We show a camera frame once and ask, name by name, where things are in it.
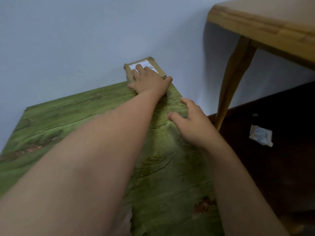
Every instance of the small paper scrap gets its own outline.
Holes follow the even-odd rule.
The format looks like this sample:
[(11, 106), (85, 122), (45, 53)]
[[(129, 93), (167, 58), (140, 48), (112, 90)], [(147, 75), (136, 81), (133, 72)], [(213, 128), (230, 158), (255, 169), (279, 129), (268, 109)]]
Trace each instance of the small paper scrap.
[(144, 67), (149, 67), (150, 69), (154, 70), (155, 72), (158, 73), (158, 71), (150, 64), (149, 61), (147, 60), (144, 60), (144, 61), (141, 61), (141, 62), (138, 62), (138, 63), (135, 63), (135, 64), (131, 64), (129, 65), (129, 67), (131, 68), (131, 70), (133, 69), (136, 69), (136, 65), (137, 64), (141, 64), (141, 66), (144, 68)]
[(272, 135), (273, 132), (268, 129), (258, 127), (256, 125), (252, 125), (250, 127), (250, 139), (262, 144), (263, 146), (273, 146), (273, 143), (271, 142)]

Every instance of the wall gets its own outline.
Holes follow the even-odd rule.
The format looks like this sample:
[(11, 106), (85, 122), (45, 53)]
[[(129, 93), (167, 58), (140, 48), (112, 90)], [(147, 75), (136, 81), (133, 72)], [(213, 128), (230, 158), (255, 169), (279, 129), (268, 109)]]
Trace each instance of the wall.
[[(238, 35), (206, 24), (225, 0), (0, 0), (0, 149), (27, 106), (125, 81), (153, 56), (180, 93), (216, 112)], [(258, 51), (231, 106), (315, 80)]]

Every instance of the person's right arm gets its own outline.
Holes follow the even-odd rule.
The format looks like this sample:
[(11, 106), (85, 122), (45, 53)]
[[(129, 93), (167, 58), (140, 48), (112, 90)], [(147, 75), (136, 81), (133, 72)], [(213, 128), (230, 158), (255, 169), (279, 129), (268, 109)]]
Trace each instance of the person's right arm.
[(168, 119), (188, 142), (207, 152), (225, 235), (288, 236), (246, 168), (201, 108), (186, 98), (181, 102), (188, 108), (188, 118), (170, 113)]

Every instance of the green tabletop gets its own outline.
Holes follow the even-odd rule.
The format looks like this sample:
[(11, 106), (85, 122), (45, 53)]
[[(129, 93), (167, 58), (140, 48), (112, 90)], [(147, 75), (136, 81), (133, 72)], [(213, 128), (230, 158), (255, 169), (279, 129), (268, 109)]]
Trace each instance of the green tabletop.
[[(123, 200), (133, 209), (133, 234), (223, 235), (206, 160), (166, 118), (171, 111), (185, 117), (187, 108), (174, 85), (167, 96), (156, 106)], [(122, 82), (26, 108), (0, 155), (0, 197), (71, 131), (132, 97)]]

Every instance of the yellow wooden furniture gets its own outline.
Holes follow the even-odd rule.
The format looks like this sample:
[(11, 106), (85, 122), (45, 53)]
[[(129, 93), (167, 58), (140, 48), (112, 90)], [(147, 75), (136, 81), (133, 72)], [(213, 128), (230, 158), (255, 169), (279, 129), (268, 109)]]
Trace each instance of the yellow wooden furniture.
[(223, 77), (218, 130), (257, 48), (315, 70), (315, 0), (231, 0), (214, 5), (207, 21), (241, 35)]

